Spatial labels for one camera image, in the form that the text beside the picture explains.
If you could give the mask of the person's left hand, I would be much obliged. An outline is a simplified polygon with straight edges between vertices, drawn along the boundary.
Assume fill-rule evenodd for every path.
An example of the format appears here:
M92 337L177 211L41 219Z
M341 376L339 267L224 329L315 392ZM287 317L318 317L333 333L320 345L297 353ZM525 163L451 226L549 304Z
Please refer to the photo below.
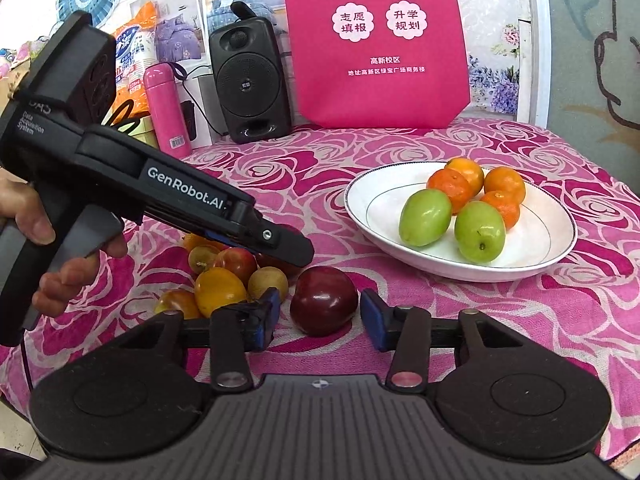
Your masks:
M55 232L38 193L4 169L1 170L1 218L13 219L20 231L36 244L54 241ZM46 273L40 278L32 304L40 313L56 318L81 289L96 280L99 267L100 256L96 252L86 258L66 261L58 272Z

